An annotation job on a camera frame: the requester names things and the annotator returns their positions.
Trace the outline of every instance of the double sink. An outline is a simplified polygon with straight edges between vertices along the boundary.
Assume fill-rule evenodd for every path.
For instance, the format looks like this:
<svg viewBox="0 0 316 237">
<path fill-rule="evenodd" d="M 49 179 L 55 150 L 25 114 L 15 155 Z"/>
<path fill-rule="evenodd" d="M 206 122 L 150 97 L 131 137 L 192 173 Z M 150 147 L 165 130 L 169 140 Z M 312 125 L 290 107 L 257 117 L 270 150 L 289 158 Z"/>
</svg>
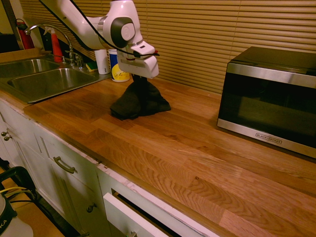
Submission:
<svg viewBox="0 0 316 237">
<path fill-rule="evenodd" d="M 109 77 L 89 72 L 87 68 L 56 63 L 52 56 L 0 64 L 0 88 L 26 103 L 36 103 Z"/>
</svg>

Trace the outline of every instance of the red spray bottle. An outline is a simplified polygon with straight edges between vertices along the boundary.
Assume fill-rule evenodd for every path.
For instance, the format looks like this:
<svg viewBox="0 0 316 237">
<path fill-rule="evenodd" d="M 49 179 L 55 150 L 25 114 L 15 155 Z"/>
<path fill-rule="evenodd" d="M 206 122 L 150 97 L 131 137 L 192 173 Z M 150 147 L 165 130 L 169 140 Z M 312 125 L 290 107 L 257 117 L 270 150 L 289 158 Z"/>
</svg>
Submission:
<svg viewBox="0 0 316 237">
<path fill-rule="evenodd" d="M 62 59 L 63 53 L 60 49 L 59 41 L 58 41 L 57 35 L 55 33 L 55 30 L 51 27 L 45 27 L 44 35 L 47 32 L 50 32 L 50 34 L 51 34 L 51 43 L 53 45 L 54 61 L 55 62 L 62 62 L 63 61 L 63 59 Z"/>
</svg>

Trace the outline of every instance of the black towel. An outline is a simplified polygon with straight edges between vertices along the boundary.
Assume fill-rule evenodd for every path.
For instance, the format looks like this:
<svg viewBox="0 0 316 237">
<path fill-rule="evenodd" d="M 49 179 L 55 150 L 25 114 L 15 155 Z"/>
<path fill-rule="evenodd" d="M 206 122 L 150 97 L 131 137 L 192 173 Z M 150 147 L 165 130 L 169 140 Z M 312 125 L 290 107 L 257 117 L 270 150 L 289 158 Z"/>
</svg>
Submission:
<svg viewBox="0 0 316 237">
<path fill-rule="evenodd" d="M 112 116 L 124 120 L 169 111 L 169 103 L 147 78 L 133 75 L 134 82 L 110 107 Z"/>
</svg>

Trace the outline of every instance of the red fire extinguisher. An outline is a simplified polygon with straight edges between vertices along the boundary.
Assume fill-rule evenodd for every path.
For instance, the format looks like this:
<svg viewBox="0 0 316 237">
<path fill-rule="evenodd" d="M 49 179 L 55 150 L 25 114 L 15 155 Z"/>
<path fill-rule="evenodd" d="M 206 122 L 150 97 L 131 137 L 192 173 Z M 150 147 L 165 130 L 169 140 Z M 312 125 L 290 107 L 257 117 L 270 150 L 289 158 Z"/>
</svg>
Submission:
<svg viewBox="0 0 316 237">
<path fill-rule="evenodd" d="M 16 19 L 16 26 L 19 30 L 24 49 L 34 48 L 31 36 L 25 33 L 25 30 L 28 27 L 25 22 L 22 19 Z"/>
</svg>

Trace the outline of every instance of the butcher block countertop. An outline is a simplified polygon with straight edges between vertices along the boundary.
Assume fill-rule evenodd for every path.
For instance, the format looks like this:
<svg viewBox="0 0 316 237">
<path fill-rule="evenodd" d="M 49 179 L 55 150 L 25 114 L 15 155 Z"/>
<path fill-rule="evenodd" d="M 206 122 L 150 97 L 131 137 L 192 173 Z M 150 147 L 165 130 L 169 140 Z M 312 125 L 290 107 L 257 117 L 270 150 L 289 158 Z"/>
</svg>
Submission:
<svg viewBox="0 0 316 237">
<path fill-rule="evenodd" d="M 219 236 L 316 236 L 315 159 L 218 128 L 218 94 L 150 82 L 171 111 L 112 117 L 131 81 L 107 79 L 24 112 Z"/>
</svg>

